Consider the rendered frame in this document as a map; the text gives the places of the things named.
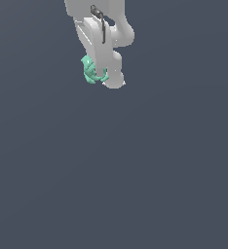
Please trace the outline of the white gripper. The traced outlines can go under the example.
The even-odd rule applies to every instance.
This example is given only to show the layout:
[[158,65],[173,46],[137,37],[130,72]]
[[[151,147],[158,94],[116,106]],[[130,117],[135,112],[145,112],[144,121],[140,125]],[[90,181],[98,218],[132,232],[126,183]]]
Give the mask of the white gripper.
[[109,89],[119,89],[126,84],[124,82],[124,75],[120,70],[108,70],[107,76],[109,79],[105,80],[102,84]]

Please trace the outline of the teal green lumpy object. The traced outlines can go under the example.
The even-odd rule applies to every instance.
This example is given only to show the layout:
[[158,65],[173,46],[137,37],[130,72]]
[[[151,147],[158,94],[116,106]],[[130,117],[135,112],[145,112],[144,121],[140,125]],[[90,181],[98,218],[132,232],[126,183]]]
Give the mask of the teal green lumpy object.
[[98,77],[95,72],[95,64],[89,55],[85,55],[81,62],[84,66],[84,76],[86,81],[89,84],[95,84],[97,81],[101,81],[102,83],[109,79],[107,76],[107,69],[104,68],[102,70],[102,76]]

